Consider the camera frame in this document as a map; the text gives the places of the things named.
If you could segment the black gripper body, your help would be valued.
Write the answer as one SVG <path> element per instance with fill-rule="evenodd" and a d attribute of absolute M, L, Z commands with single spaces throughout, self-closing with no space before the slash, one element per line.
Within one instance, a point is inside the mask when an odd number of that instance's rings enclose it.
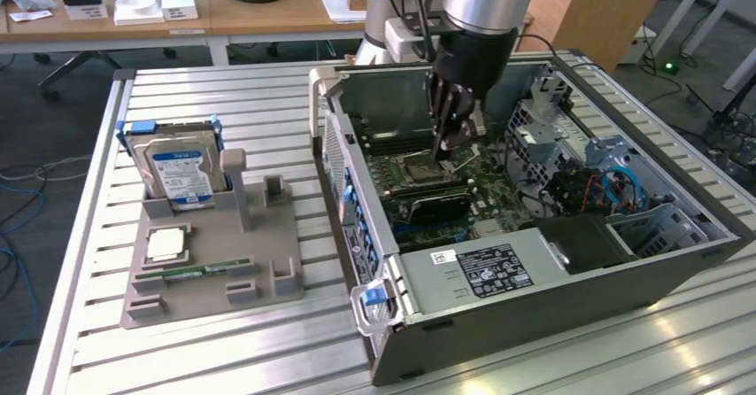
<path fill-rule="evenodd" d="M 470 89 L 476 99 L 484 99 L 502 77 L 518 36 L 518 28 L 502 35 L 472 31 L 443 34 L 434 60 L 435 80 Z"/>

